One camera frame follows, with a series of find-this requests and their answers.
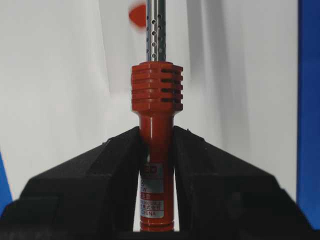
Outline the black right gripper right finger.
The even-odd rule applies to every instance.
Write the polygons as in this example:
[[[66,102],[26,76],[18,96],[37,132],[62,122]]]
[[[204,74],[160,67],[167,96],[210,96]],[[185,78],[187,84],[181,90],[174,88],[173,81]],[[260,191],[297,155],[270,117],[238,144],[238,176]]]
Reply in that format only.
[[[272,174],[178,126],[172,156],[179,226],[191,239],[319,239]]]

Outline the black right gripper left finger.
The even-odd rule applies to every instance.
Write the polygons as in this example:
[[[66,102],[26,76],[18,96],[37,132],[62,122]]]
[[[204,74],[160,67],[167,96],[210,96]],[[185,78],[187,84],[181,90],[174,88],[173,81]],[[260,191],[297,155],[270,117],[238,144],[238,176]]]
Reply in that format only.
[[[31,178],[0,218],[3,240],[122,240],[133,232],[139,128]]]

